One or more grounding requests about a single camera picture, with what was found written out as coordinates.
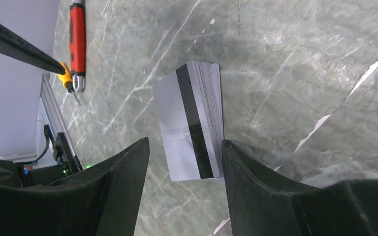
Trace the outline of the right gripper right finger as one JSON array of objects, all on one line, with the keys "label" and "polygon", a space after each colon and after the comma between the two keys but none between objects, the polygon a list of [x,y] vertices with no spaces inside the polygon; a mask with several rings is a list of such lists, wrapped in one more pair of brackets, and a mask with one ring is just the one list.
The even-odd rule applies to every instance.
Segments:
[{"label": "right gripper right finger", "polygon": [[222,162],[235,236],[378,236],[378,179],[316,188],[257,162],[230,140]]}]

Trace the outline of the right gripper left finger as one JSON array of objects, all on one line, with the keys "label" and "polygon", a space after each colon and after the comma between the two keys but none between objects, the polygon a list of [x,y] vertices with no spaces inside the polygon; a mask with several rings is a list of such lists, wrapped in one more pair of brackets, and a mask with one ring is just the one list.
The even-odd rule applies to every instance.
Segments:
[{"label": "right gripper left finger", "polygon": [[131,236],[150,143],[48,185],[23,187],[15,163],[0,160],[0,236]]}]

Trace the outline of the silver credit card stack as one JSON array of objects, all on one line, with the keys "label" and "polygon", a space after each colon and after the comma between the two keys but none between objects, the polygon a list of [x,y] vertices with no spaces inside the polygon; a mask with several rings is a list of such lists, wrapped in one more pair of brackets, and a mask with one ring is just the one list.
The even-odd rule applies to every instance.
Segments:
[{"label": "silver credit card stack", "polygon": [[219,64],[188,61],[152,89],[171,180],[222,181]]}]

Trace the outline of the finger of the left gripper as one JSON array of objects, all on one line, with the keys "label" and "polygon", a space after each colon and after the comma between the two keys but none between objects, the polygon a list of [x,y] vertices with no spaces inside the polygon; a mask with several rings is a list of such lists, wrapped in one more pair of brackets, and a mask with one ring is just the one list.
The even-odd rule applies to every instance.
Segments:
[{"label": "finger of the left gripper", "polygon": [[0,54],[49,72],[65,73],[65,68],[58,61],[2,24],[0,24]]}]

